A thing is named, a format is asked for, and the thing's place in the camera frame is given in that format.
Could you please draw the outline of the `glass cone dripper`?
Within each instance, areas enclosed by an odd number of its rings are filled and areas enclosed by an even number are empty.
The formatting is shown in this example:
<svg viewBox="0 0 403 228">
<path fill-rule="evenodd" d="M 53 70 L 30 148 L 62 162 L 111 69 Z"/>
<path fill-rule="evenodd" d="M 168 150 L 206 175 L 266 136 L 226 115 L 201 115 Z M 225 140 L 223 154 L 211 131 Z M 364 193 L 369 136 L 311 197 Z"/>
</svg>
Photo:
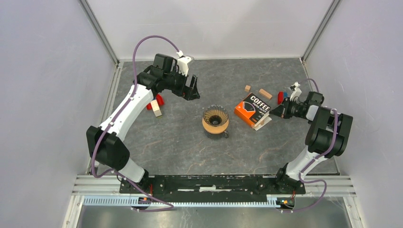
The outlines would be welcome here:
<svg viewBox="0 0 403 228">
<path fill-rule="evenodd" d="M 204 110 L 202 119 L 210 126 L 222 126 L 229 120 L 229 113 L 223 106 L 214 104 Z"/>
</svg>

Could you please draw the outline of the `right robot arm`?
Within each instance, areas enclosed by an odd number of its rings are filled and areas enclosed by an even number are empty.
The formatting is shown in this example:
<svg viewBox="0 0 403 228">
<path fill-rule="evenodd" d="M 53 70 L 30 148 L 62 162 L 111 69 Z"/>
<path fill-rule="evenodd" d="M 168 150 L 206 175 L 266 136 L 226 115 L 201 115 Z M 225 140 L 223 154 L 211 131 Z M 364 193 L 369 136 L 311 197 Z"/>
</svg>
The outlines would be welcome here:
<svg viewBox="0 0 403 228">
<path fill-rule="evenodd" d="M 276 174 L 277 192 L 286 194 L 304 187 L 305 176 L 321 162 L 340 156 L 346 149 L 353 117 L 322 105 L 324 97 L 309 92 L 305 101 L 285 98 L 270 114 L 283 119 L 298 117 L 308 121 L 310 128 L 303 151 Z"/>
</svg>

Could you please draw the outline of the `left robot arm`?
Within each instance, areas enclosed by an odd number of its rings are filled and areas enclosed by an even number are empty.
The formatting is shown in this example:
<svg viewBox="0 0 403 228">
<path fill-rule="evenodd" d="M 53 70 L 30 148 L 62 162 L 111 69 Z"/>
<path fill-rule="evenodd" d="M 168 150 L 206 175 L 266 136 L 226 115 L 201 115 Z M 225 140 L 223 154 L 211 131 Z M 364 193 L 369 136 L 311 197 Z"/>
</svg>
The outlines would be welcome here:
<svg viewBox="0 0 403 228">
<path fill-rule="evenodd" d="M 178 52 L 179 58 L 156 54 L 152 65 L 140 72 L 128 94 L 115 111 L 98 127 L 90 126 L 86 132 L 89 155 L 99 162 L 130 179 L 137 193 L 149 189 L 148 172 L 130 157 L 123 141 L 128 130 L 143 109 L 163 90 L 170 90 L 185 100 L 200 98 L 197 91 L 197 76 L 192 76 L 187 85 L 189 64 L 193 57 Z"/>
</svg>

